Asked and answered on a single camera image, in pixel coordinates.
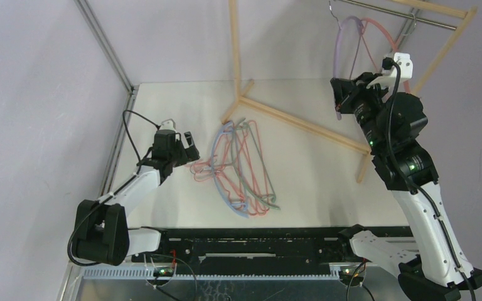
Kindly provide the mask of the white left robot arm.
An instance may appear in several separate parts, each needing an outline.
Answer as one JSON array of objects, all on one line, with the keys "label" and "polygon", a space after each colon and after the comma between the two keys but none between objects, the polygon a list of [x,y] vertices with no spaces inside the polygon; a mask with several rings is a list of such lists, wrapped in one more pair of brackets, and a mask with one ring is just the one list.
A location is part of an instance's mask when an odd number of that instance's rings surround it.
[{"label": "white left robot arm", "polygon": [[147,252],[156,261],[166,260],[171,245],[158,230],[130,229],[129,214],[174,168],[200,158],[191,132],[160,129],[135,171],[119,188],[77,207],[75,225],[67,245],[70,261],[78,266],[120,265],[127,256]]}]

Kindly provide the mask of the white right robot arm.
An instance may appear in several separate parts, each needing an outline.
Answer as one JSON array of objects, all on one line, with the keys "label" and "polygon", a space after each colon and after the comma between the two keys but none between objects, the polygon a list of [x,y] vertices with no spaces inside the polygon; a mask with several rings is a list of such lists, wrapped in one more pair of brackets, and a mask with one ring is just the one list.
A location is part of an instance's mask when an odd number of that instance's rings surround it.
[{"label": "white right robot arm", "polygon": [[375,171],[401,207],[417,245],[417,253],[400,250],[355,225],[338,243],[346,261],[357,257],[393,275],[410,300],[472,299],[482,287],[482,270],[460,247],[441,196],[439,175],[417,136],[427,125],[421,100],[390,91],[366,72],[353,80],[332,78],[337,112],[352,114],[367,139]]}]

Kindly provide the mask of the blue plastic hanger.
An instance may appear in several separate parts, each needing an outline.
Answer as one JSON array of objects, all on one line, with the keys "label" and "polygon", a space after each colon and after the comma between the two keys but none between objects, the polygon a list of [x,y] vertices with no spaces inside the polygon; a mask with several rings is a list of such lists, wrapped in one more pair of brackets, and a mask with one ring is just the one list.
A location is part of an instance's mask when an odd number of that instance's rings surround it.
[{"label": "blue plastic hanger", "polygon": [[230,197],[227,196],[227,190],[223,187],[222,182],[220,180],[220,176],[224,175],[224,168],[219,167],[218,165],[215,164],[215,154],[217,151],[217,146],[219,144],[220,139],[224,135],[228,135],[231,133],[231,130],[229,128],[234,129],[234,123],[232,121],[227,121],[225,125],[222,125],[217,132],[213,142],[212,142],[212,147],[211,147],[211,154],[210,154],[210,170],[212,174],[212,179],[214,182],[214,185],[224,201],[224,203],[237,215],[243,217],[243,218],[248,218],[249,215],[244,211],[244,206],[245,202],[241,201],[240,203],[233,204],[230,200]]}]

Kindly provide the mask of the lilac plastic hanger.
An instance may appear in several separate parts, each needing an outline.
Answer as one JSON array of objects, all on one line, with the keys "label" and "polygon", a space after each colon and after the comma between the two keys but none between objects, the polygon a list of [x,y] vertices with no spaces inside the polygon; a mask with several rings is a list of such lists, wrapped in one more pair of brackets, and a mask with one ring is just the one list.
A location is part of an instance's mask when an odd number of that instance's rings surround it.
[{"label": "lilac plastic hanger", "polygon": [[328,1],[330,14],[335,19],[336,24],[338,26],[338,32],[335,39],[335,48],[334,48],[334,55],[333,55],[333,78],[336,78],[338,76],[338,69],[340,66],[340,58],[341,58],[340,47],[341,47],[343,30],[346,28],[347,23],[352,22],[355,25],[355,29],[359,37],[361,37],[363,23],[357,16],[348,16],[344,20],[340,21],[340,19],[333,11],[333,6],[334,4],[332,4],[332,1]]}]

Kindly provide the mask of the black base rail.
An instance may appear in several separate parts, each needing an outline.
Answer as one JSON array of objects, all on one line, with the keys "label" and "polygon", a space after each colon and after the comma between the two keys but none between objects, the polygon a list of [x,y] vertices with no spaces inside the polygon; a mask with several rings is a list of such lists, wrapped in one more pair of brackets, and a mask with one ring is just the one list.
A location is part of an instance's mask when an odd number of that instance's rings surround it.
[{"label": "black base rail", "polygon": [[132,255],[132,263],[172,263],[198,276],[327,275],[332,264],[362,262],[341,232],[314,228],[166,228],[158,250]]}]

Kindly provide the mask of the metal rack rod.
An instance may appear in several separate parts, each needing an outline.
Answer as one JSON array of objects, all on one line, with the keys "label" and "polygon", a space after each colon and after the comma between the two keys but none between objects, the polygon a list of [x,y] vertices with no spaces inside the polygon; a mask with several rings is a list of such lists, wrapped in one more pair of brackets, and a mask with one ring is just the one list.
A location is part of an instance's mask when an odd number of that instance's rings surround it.
[{"label": "metal rack rod", "polygon": [[362,2],[359,2],[359,1],[338,0],[338,2],[350,4],[350,5],[353,5],[353,6],[358,6],[358,7],[361,7],[361,8],[369,9],[369,10],[372,10],[372,11],[377,11],[377,12],[380,12],[380,13],[389,14],[389,15],[392,15],[392,16],[398,16],[400,18],[413,20],[417,23],[435,26],[437,28],[447,29],[447,30],[451,30],[451,31],[456,31],[456,29],[457,29],[456,26],[453,26],[453,25],[450,25],[450,24],[446,24],[446,23],[442,23],[442,22],[438,22],[438,21],[433,21],[433,20],[430,20],[430,19],[418,18],[411,13],[401,13],[401,12],[398,12],[398,11],[395,11],[395,10],[392,10],[392,9],[382,8],[382,7],[379,7],[379,6],[375,6],[375,5],[371,5],[371,4],[367,4],[367,3],[362,3]]}]

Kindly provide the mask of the wooden clothes rack frame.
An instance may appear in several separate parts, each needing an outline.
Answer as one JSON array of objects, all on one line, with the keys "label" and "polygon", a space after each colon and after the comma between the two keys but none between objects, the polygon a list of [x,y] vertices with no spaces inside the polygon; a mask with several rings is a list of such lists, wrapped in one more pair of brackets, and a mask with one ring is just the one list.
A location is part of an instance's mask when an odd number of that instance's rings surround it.
[{"label": "wooden clothes rack frame", "polygon": [[[477,15],[478,8],[476,6],[471,7],[469,10],[462,10],[445,6],[442,4],[430,3],[427,1],[397,1],[402,6],[408,6],[410,8],[419,9],[421,11],[428,11],[443,16],[449,16],[451,18],[459,19],[461,22],[456,26],[456,31],[447,39],[445,45],[438,51],[436,57],[430,62],[425,73],[421,76],[420,80],[411,87],[411,93],[418,95],[422,90],[425,83],[430,79],[431,75],[435,72],[440,62],[445,58],[450,49],[454,46],[457,40],[464,33],[465,29],[470,25],[474,17]],[[226,124],[230,120],[230,117],[239,106],[245,106],[251,108],[260,113],[271,116],[281,122],[285,122],[291,126],[303,129],[315,135],[324,137],[330,141],[336,142],[339,145],[347,147],[353,151],[361,154],[361,166],[356,176],[356,182],[361,183],[365,177],[367,171],[367,163],[371,158],[366,145],[351,140],[343,135],[340,135],[332,130],[326,129],[320,125],[314,124],[307,120],[303,120],[299,117],[295,117],[291,114],[280,111],[276,108],[264,105],[256,100],[246,97],[252,87],[254,81],[249,80],[245,86],[242,86],[242,72],[241,72],[241,55],[240,55],[240,40],[239,40],[239,21],[238,21],[238,3],[236,1],[228,2],[228,12],[230,20],[230,37],[232,45],[232,62],[233,62],[233,82],[234,82],[234,101],[229,109],[222,115],[221,123]]]}]

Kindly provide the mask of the aluminium corner post left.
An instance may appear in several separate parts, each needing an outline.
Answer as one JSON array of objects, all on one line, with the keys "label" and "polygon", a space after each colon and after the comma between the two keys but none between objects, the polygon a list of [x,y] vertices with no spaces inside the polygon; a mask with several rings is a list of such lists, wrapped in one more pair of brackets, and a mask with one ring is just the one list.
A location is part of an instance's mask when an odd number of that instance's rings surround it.
[{"label": "aluminium corner post left", "polygon": [[127,72],[117,53],[106,35],[98,17],[96,16],[93,7],[87,0],[74,0],[79,12],[83,16],[87,26],[90,28],[93,37],[100,46],[101,51],[105,55],[109,65],[115,72],[115,75],[121,82],[122,86],[129,95],[134,93],[134,85],[132,84]]}]

